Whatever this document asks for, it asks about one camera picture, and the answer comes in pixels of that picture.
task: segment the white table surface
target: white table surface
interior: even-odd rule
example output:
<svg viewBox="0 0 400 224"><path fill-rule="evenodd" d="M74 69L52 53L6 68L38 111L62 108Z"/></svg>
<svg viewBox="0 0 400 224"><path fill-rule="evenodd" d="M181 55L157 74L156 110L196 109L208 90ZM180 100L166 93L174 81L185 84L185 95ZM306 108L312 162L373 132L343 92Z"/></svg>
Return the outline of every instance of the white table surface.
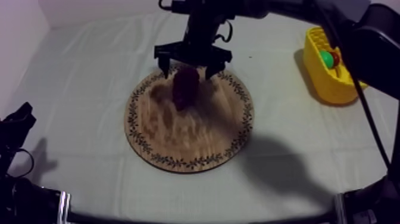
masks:
<svg viewBox="0 0 400 224"><path fill-rule="evenodd" d="M237 18L227 69L255 105L252 140L209 172L158 170L130 148L123 115L133 88L157 68L154 45L182 40L187 17L167 13L52 30L21 81L8 112L23 102L37 118L24 147L33 182L72 194L73 210L158 222L253 222L326 211L332 195L385 174L360 102L320 104L302 77L310 24L269 15ZM227 26L220 33L228 32ZM397 101L365 91L391 155ZM27 157L19 155L13 173Z"/></svg>

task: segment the grape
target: grape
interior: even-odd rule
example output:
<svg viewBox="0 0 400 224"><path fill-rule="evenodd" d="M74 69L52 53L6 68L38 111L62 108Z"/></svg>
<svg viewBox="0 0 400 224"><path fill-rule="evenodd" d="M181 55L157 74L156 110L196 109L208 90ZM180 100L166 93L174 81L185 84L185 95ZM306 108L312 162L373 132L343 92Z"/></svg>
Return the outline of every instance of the grape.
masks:
<svg viewBox="0 0 400 224"><path fill-rule="evenodd" d="M177 111L194 105L199 88L199 73L196 69L185 67L174 76L172 99Z"/></svg>

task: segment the wire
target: wire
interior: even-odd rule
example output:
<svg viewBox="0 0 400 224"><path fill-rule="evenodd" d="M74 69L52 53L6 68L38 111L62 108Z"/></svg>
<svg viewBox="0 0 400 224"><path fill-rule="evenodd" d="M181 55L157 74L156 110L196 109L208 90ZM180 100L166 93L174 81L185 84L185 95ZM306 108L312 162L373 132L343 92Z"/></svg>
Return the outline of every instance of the wire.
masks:
<svg viewBox="0 0 400 224"><path fill-rule="evenodd" d="M32 172L33 168L35 167L35 160L34 160L32 154L31 154L30 152L24 150L23 148L20 148L20 149L17 150L16 152L17 152L17 153L25 152L26 154L29 155L29 158L30 158L30 161L31 161L30 168L29 168L29 170L28 170L26 173L24 173L24 174L22 174L22 175L20 175L20 176L14 177L14 178L23 178L24 176L26 176L26 175L28 175L30 172Z"/></svg>
<svg viewBox="0 0 400 224"><path fill-rule="evenodd" d="M159 6L162 10L166 10L166 11L171 11L171 10L172 10L172 7L163 6L163 0L159 0L159 1L158 1L158 6Z"/></svg>

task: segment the yellow plastic container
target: yellow plastic container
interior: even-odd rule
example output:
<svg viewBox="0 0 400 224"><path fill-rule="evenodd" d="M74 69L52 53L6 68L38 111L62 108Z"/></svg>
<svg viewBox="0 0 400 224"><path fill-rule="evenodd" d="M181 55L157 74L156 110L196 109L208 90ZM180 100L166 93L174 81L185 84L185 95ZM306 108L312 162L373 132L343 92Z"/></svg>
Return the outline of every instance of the yellow plastic container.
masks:
<svg viewBox="0 0 400 224"><path fill-rule="evenodd" d="M321 50L334 51L342 58L339 48L330 47L322 28L313 27L307 30L303 61L319 97L331 104L352 102L358 95L349 71L342 60L335 69L328 69L321 58ZM362 82L360 85L363 89L367 87Z"/></svg>

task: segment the round wooden board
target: round wooden board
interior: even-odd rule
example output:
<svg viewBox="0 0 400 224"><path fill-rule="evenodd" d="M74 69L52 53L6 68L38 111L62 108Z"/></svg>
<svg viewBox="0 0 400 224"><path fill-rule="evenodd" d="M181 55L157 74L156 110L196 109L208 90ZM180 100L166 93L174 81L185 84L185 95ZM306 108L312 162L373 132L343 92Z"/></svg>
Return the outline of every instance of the round wooden board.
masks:
<svg viewBox="0 0 400 224"><path fill-rule="evenodd" d="M254 119L251 96L233 74L222 71L200 85L194 106L177 111L173 76L161 71L146 77L131 94L124 128L131 147L145 161L176 173L196 173L231 159L248 140Z"/></svg>

